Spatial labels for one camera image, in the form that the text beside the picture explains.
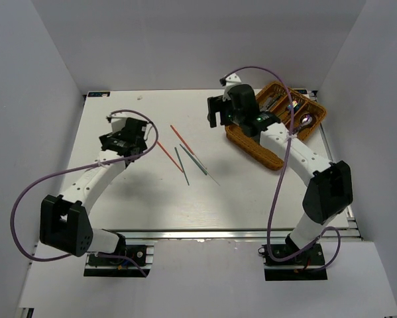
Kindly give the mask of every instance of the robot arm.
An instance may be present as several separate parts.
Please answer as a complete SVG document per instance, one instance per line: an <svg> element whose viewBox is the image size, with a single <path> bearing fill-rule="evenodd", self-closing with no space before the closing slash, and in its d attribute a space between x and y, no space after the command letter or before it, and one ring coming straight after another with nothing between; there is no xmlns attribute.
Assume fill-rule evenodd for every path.
<svg viewBox="0 0 397 318"><path fill-rule="evenodd" d="M134 118L109 117L113 132L99 137L102 147L96 162L122 159L146 150L147 122ZM117 233L93 229L88 215L113 179L131 162L101 164L86 170L60 195L47 195L40 209L40 241L75 256L87 252L118 254L125 239Z"/></svg>
<svg viewBox="0 0 397 318"><path fill-rule="evenodd" d="M215 114L220 113L221 125L240 126L247 137L283 158L289 134L285 125L274 114L260 111L253 89L241 84L236 74L221 83L225 86L224 94L207 100L210 127L217 125ZM291 141L289 163L307 186L303 200L305 213L286 239L288 247L295 252L317 238L351 204L353 193L350 167L345 162L334 164L296 138Z"/></svg>

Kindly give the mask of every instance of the cable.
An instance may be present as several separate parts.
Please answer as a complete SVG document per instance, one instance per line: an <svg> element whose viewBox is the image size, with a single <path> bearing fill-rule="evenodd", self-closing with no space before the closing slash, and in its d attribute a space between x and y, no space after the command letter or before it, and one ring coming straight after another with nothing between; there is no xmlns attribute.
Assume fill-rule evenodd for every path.
<svg viewBox="0 0 397 318"><path fill-rule="evenodd" d="M112 261L109 261L109 263L111 264L111 265L122 265L122 263L123 263L123 260L120 260L120 261L114 261L114 262L112 262Z"/></svg>
<svg viewBox="0 0 397 318"><path fill-rule="evenodd" d="M132 263L136 268L138 268L139 272L141 272L141 274L144 277L147 277L148 275L146 274L146 272L144 272L144 270L130 257L127 256L119 256L119 255L108 255L108 254L104 254L104 253L97 253L98 257L102 257L102 258L120 258L122 260L127 260L130 263Z"/></svg>
<svg viewBox="0 0 397 318"><path fill-rule="evenodd" d="M129 264L129 261L125 260L123 263L121 263L120 267L125 267L127 264Z"/></svg>
<svg viewBox="0 0 397 318"><path fill-rule="evenodd" d="M110 115L114 115L117 113L133 113L136 114L138 116L141 116L142 118L146 119L154 128L155 132L156 132L156 139L154 141L154 143L150 146L150 148L148 148L147 150L145 150L142 154L135 154L134 156L129 156L129 157L125 157L125 158L118 158L118 159L112 159L112 160L107 160L107 161L102 161L100 163L94 163L94 164L87 164L85 166L80 166L77 168L72 168L72 169L67 169L67 170L63 170L63 171L59 171L59 172L54 172L53 174L48 174L47 176L41 177L39 179L37 179L36 181L32 182L31 184L29 184L21 193L20 195L16 198L13 208L11 209L11 216L10 216L10 229L11 229L11 236L13 237L14 243L16 244L17 248L19 249L20 253L23 254L24 256L26 256L29 260L34 260L35 262L51 262L53 260L61 260L63 258L69 257L71 256L70 254L65 254L65 255L61 255L61 256L57 256L57 257L51 257L51 258L39 258L39 257L35 257L30 255L22 246L21 243L19 241L19 238L17 237L17 234L15 232L15 213L17 211L17 207L20 204L21 199L26 195L26 193L32 189L35 185L53 178L53 177L57 177L57 176L62 176L63 174L69 174L72 172L76 172L76 171L80 171L80 170L86 170L86 169L92 169L92 168L96 168L99 165L103 165L103 164L114 164L115 162L120 162L120 161L133 161L136 160L142 156L145 156L146 154L148 154L152 149L154 149L154 147L157 145L158 142L158 130L156 125L145 115L143 115L142 113L139 113L138 111L132 111L130 109L121 109L118 111L112 111L110 113Z"/></svg>
<svg viewBox="0 0 397 318"><path fill-rule="evenodd" d="M296 273L296 274L302 273L302 272L304 272L305 270L307 270L307 268L308 268L309 266L310 266L310 257L307 258L306 265L304 265L304 267L301 268L301 269L295 269L295 270L294 270L294 273Z"/></svg>
<svg viewBox="0 0 397 318"><path fill-rule="evenodd" d="M290 105L293 105L292 98L291 98L291 93L290 93L290 90L288 89L288 86L284 83L284 81L279 76L277 76L274 72L272 72L272 71L270 71L270 70L268 70L266 68L262 68L260 66L243 66L242 68L237 68L236 70L233 70L232 72L229 72L227 75L223 76L222 79L226 80L226 78L228 76L230 76L231 74L234 74L234 73L236 73L238 71L241 71L241 70L244 70L244 69L247 69L247 68L254 68L254 69L266 71L266 72L272 74L274 77L276 77L276 79L278 81L280 81L281 84L284 86L284 88L286 90L286 94L288 95L288 99L290 100ZM309 248L311 248L319 240L319 238L322 237L322 235L328 229L332 229L332 230L334 230L337 233L337 237L338 237L337 252L335 252L333 258L327 264L325 264L321 268L316 269L316 270L322 270L322 269L327 268L336 259L337 255L338 255L338 252L339 252L339 248L341 246L341 235L339 234L339 231L335 227L326 227L326 228L324 228L324 230L321 232L321 234L317 238L312 240L309 244L307 244L301 250L298 250L297 252L292 253L291 255L286 256L286 257L282 257L282 258L275 257L275 255L273 255L272 249L270 247L270 232L272 230L272 220L273 220L273 215L274 215L274 212L275 212L276 202L278 201L278 196L279 196L279 193L280 193L280 187L282 185L282 181L284 180L286 167L287 167L287 163L288 163L288 158L290 156L291 141L292 141L291 136L293 135L293 131L294 131L294 108L291 107L291 120L290 120L289 132L288 132L289 138L287 140L287 145L286 145L286 151L285 151L285 157L284 157L284 165L283 165L283 167L281 169L279 180L278 180L278 184L276 185L276 190L275 190L275 193L273 195L272 206L270 207L269 219L268 219L268 222L267 222L267 238L266 238L267 252L268 252L269 257L273 261L275 261L275 262L285 262L287 260L290 260L291 258L296 257L297 255L301 254L302 252L308 250Z"/></svg>

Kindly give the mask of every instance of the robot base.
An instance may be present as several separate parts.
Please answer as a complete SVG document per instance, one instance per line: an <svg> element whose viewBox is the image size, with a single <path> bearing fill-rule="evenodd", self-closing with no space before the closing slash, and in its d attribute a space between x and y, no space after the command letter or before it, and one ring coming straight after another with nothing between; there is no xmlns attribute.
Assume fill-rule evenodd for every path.
<svg viewBox="0 0 397 318"><path fill-rule="evenodd" d="M148 275L146 245L127 245L125 256L134 260ZM102 258L90 254L85 265L85 277L144 277L132 264L124 264L123 259Z"/></svg>
<svg viewBox="0 0 397 318"><path fill-rule="evenodd" d="M285 244L272 244L272 253L277 258L291 255L291 250ZM320 244L285 262L273 261L267 253L267 245L263 245L259 252L264 258L264 278L267 282L284 280L327 280L326 270L314 272L325 264Z"/></svg>

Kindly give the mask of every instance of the brown woven basket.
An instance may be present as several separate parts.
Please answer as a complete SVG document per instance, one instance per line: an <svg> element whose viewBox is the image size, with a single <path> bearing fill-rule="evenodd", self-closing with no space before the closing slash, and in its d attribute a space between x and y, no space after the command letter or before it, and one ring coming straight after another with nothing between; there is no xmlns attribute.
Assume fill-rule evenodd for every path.
<svg viewBox="0 0 397 318"><path fill-rule="evenodd" d="M304 141L307 139L312 132L320 125L322 120L326 117L326 109L320 104L316 103L305 97L304 95L290 89L291 97L294 101L301 103L302 106L296 113L294 113L294 127L299 125L300 119L303 115L310 113L313 116L313 122L310 126L300 131L297 135L298 139ZM281 121L289 127L290 125L290 114L285 112L286 107L289 105L288 96L286 95L285 89L280 82L274 81L263 88L260 93L257 94L256 100L260 105L260 109L264 110L265 101L271 97L278 97L276 103L269 109L271 113L279 116ZM236 144L239 148L244 150L247 154L252 156L255 160L260 162L263 166L271 170L279 170L282 168L284 162L277 157L273 152L267 150L257 144L253 139L246 137L241 128L237 125L230 125L225 127L226 137Z"/></svg>

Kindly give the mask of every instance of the chopstick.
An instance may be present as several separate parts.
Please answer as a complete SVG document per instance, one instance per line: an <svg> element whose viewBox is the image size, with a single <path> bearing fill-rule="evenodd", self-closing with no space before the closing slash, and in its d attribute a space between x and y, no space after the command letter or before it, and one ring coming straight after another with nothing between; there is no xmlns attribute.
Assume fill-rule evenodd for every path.
<svg viewBox="0 0 397 318"><path fill-rule="evenodd" d="M182 167L182 171L184 172L186 183L189 185L190 182L188 181L188 177L186 176L185 168L184 168L184 165L182 164L182 160L180 160L178 149L176 147L174 147L174 151L176 152L176 155L178 156L180 166Z"/></svg>
<svg viewBox="0 0 397 318"><path fill-rule="evenodd" d="M196 164L196 166L206 176L207 175L207 171L205 171L204 167L201 164L199 164L199 162L194 158L194 156L192 156L192 154L189 151L187 151L186 148L184 146L182 146L182 144L179 144L179 146L181 146L181 148L184 149L184 152L186 152L186 154L191 158L191 160L194 162L194 164Z"/></svg>
<svg viewBox="0 0 397 318"><path fill-rule="evenodd" d="M173 157L169 154L169 152L163 147L162 144L160 144L159 141L157 141L157 145L161 148L161 150L164 151L164 153L167 155L167 157L169 157L169 159L171 159L171 161L173 161L173 163L175 164L176 167L178 167L178 169L181 171L181 173L184 173L183 169L181 167L179 167L178 163L175 161L175 159L173 159Z"/></svg>
<svg viewBox="0 0 397 318"><path fill-rule="evenodd" d="M182 143L185 145L185 147L197 158L198 162L205 168L204 164L201 162L201 160L198 158L198 156L194 153L194 151L192 151L191 147L186 143L186 141L182 138L182 136L180 135L180 133L176 130L176 128L174 128L173 125L170 125L170 128L174 131L174 133L176 134L176 136L178 136L178 138L180 139L180 141L182 141Z"/></svg>

